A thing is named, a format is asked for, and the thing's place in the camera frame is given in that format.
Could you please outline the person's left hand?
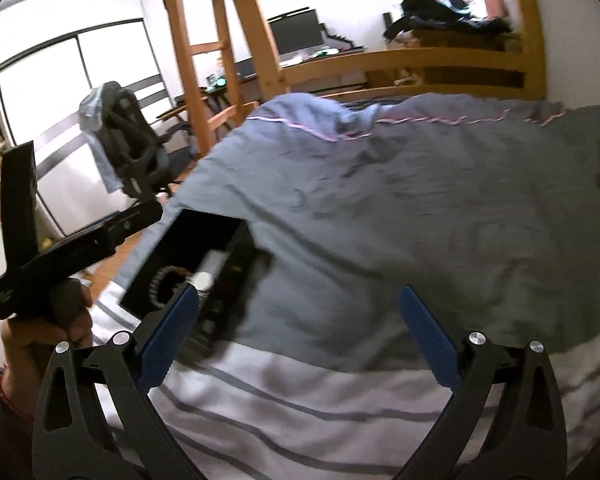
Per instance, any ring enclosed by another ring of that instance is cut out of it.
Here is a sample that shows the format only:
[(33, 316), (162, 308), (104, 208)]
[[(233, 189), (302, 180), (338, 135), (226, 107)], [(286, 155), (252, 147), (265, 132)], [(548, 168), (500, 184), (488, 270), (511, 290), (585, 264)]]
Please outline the person's left hand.
[(5, 368), (1, 382), (8, 403), (20, 414), (33, 418), (50, 352), (63, 341), (78, 348), (93, 344), (92, 318), (88, 309), (93, 300), (81, 285), (78, 315), (66, 330), (44, 320), (9, 318), (1, 322)]

